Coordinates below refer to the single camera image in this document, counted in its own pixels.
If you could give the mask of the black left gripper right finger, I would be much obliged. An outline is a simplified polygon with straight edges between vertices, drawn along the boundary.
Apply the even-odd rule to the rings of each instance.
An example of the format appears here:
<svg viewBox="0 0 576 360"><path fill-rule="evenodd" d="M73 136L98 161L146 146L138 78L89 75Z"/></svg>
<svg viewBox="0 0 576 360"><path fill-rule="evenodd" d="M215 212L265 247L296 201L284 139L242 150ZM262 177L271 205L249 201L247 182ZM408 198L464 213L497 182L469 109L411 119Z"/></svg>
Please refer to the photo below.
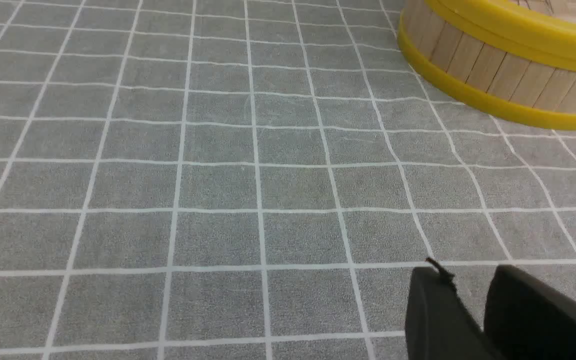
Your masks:
<svg viewBox="0 0 576 360"><path fill-rule="evenodd" d="M576 360L576 301L500 265L487 292L483 331L507 360Z"/></svg>

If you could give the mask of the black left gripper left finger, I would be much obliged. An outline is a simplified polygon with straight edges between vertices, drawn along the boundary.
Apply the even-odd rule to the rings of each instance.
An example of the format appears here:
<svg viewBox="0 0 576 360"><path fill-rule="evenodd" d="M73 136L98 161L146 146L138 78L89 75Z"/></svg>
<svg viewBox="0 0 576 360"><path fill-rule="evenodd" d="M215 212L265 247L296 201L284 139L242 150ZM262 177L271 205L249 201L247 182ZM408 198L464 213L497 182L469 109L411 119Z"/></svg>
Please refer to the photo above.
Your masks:
<svg viewBox="0 0 576 360"><path fill-rule="evenodd" d="M427 258L412 270L404 335L409 360L501 360L457 294L455 275Z"/></svg>

